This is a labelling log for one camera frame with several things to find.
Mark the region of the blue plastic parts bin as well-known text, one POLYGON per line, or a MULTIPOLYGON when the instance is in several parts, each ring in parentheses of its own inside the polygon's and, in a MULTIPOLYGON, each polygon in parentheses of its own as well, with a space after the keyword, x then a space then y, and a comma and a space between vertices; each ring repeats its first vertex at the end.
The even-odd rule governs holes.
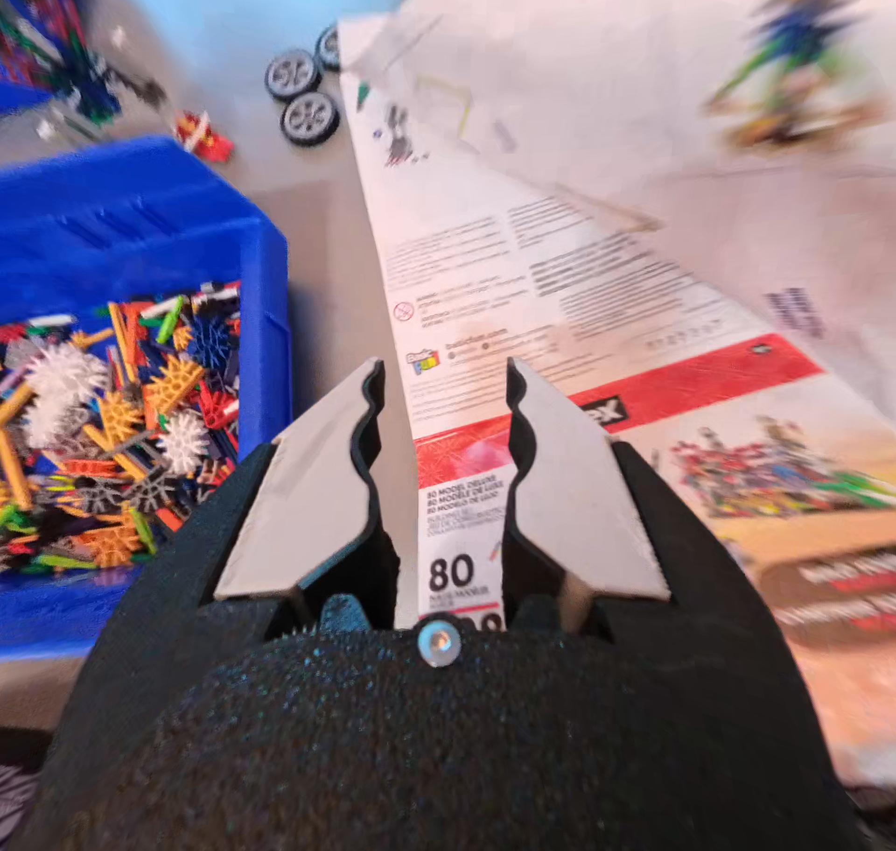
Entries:
MULTIPOLYGON (((117 142, 2 168, 1 267, 2 325, 63 313, 85 318, 108 302, 240 282, 235 471, 290 422, 286 240, 176 142, 117 142)), ((88 655, 157 554, 95 577, 2 575, 2 665, 88 655)))

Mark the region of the pile of colourful toy pieces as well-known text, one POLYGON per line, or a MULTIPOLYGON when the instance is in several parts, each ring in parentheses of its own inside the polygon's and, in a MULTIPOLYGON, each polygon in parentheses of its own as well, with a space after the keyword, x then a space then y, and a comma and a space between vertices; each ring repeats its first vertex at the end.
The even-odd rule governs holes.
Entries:
POLYGON ((1 329, 2 575, 147 563, 234 473, 241 284, 1 329))

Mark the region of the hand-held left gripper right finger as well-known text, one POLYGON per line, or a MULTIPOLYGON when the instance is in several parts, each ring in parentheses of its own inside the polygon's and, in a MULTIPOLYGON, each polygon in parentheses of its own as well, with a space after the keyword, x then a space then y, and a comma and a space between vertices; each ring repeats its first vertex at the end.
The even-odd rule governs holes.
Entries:
POLYGON ((508 626, 538 600, 562 628, 582 628, 600 598, 671 602, 610 435, 519 357, 507 360, 506 390, 516 469, 503 532, 508 626))

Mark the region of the green blue construction toy model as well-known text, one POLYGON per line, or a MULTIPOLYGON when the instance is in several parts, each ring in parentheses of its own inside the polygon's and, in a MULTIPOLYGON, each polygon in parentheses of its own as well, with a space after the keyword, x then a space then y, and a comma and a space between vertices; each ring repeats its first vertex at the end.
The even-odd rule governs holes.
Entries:
POLYGON ((71 53, 52 75, 55 93, 45 102, 68 105, 88 123, 104 127, 121 113, 118 89, 133 94, 141 103, 159 112, 168 101, 163 87, 154 79, 131 75, 89 47, 79 4, 78 14, 84 42, 72 41, 71 53))

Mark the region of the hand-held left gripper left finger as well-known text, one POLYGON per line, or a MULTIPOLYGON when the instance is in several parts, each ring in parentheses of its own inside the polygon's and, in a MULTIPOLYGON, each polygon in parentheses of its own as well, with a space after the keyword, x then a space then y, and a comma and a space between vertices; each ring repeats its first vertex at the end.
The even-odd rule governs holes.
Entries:
POLYGON ((399 556, 371 475, 384 405, 385 363, 371 357, 274 439, 216 601, 285 598, 313 623, 348 595, 369 623, 394 623, 399 556))

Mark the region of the toy building instruction booklet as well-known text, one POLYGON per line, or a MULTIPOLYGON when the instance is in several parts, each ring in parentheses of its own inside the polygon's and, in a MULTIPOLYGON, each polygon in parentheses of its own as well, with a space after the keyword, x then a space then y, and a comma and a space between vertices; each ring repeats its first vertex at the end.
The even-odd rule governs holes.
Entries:
POLYGON ((894 789, 894 0, 406 0, 341 81, 419 475, 418 611, 501 604, 506 361, 762 592, 894 789))

